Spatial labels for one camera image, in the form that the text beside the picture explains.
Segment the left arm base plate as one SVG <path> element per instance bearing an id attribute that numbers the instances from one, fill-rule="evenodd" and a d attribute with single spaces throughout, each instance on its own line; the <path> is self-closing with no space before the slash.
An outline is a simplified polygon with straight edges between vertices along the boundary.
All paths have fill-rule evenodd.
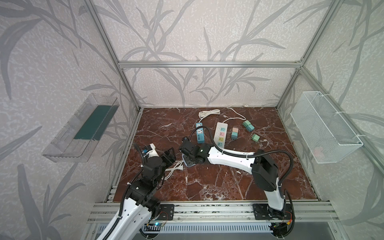
<path id="1" fill-rule="evenodd" d="M 175 213 L 174 204 L 160 204 L 153 211 L 153 220 L 172 221 Z"/>

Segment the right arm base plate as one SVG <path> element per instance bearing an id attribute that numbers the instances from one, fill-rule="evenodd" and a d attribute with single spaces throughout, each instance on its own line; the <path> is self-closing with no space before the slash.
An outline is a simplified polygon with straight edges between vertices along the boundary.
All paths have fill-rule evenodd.
<path id="1" fill-rule="evenodd" d="M 255 220 L 289 221 L 293 213 L 292 205 L 286 203 L 281 211 L 271 208 L 268 204 L 253 204 Z"/>

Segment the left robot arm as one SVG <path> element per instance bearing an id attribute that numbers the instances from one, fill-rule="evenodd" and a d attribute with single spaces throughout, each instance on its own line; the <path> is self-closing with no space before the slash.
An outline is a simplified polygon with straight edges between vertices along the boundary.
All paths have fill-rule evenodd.
<path id="1" fill-rule="evenodd" d="M 137 232 L 160 214 L 160 200 L 155 197 L 159 185 L 164 184 L 165 171 L 176 161 L 174 148 L 158 154 L 154 144 L 134 148 L 142 166 L 123 193 L 120 207 L 99 240 L 132 240 Z"/>

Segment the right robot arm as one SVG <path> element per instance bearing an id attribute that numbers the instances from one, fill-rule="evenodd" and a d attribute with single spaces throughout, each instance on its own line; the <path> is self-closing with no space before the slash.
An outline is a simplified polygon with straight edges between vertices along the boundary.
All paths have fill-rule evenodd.
<path id="1" fill-rule="evenodd" d="M 265 192 L 269 209 L 275 212 L 284 210 L 286 200 L 283 197 L 281 187 L 294 166 L 293 156 L 289 152 L 258 150 L 255 153 L 244 153 L 224 149 L 223 144 L 215 142 L 195 145 L 187 137 L 183 138 L 179 151 L 185 160 L 194 164 L 208 161 L 212 165 L 228 166 L 251 174 L 255 184 Z M 281 177 L 279 177 L 279 168 L 271 157 L 272 154 L 285 154 L 289 158 L 289 168 Z"/>

